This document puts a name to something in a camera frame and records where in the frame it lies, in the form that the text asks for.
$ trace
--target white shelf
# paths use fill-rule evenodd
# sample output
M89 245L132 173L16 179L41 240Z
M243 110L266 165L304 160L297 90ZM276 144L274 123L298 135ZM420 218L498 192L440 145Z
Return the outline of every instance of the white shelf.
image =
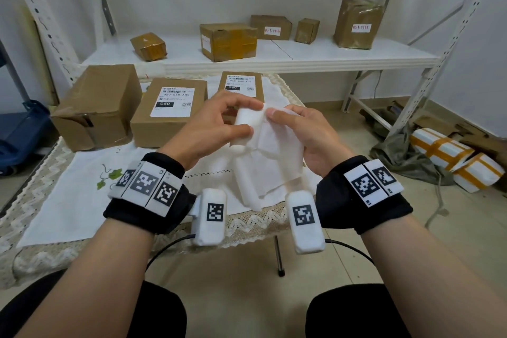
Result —
M153 77L222 71L295 73L387 70L432 67L439 59L436 55L385 38L377 38L371 50L340 48L332 38L318 38L311 45L293 40L258 40L255 58L214 63L202 54L199 35L160 35L166 43L167 58L144 62L130 43L130 38L134 36L122 35L108 40L80 67L134 64L140 77Z

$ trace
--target lace tablecloth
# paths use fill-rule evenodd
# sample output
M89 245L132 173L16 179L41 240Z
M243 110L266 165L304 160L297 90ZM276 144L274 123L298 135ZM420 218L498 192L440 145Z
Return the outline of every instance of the lace tablecloth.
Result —
M278 75L264 74L280 87L282 93L292 104L302 105L301 101ZM204 75L187 76L200 79ZM65 171L74 157L60 138L41 166L32 176L21 194L11 204L6 215L0 219L0 288L9 288L27 280L36 279L53 271L68 267L88 240L62 242L49 245L35 245L16 248L23 232L50 194L61 173ZM158 251L174 239L190 233L190 223L179 225L168 235L157 235L153 251ZM261 212L249 211L228 217L226 238L222 245L196 247L190 241L183 241L167 251L168 254L202 252L216 248L226 248L274 236L289 229L285 202L265 207Z

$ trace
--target embroidered leaf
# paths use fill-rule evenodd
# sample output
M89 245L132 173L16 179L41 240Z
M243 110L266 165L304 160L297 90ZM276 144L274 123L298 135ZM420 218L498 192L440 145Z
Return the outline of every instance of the embroidered leaf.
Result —
M120 176L122 176L122 169L118 168L117 170L113 170L111 173L109 173L109 179L118 179Z

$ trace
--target table leg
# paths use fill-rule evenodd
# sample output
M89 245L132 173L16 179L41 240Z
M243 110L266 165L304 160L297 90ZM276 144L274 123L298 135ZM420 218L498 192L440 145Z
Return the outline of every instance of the table leg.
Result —
M283 268L282 256L280 254L280 245L278 245L278 236L275 236L275 253L276 253L276 263L278 264L278 276L285 276L285 269Z

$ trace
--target black cable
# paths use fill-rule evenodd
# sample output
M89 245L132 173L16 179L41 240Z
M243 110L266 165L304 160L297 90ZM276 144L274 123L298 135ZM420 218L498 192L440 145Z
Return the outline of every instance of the black cable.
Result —
M343 243L343 242L340 242L340 241L335 241L333 239L325 239L325 241L326 241L326 243L335 243L335 244L340 245L340 246L348 247L349 249L354 250L358 254L361 254L364 258L366 258L367 260L369 260L373 264L373 266L375 266L375 264L373 263L373 259L370 258L369 256L367 256L366 254L364 254L364 252L362 252L361 250L358 250L357 248L352 247L351 245L347 245L346 243Z
M377 84L375 85L375 89L373 90L373 99L375 99L377 97L377 87L379 86L380 78L382 77L382 72L383 72L383 70L380 70L379 80L377 80Z
M148 265L146 266L145 272L148 271L148 269L151 266L151 264L153 263L153 261L155 259L157 259L159 257L159 255L162 254L169 247L171 247L172 245L175 245L178 242L184 241L185 239L194 239L194 238L195 238L195 234L188 234L187 236L184 236L183 238L176 239L175 241L169 243L167 246L165 246L164 248L162 248L161 250L159 250L159 252L156 253L155 256L148 262Z

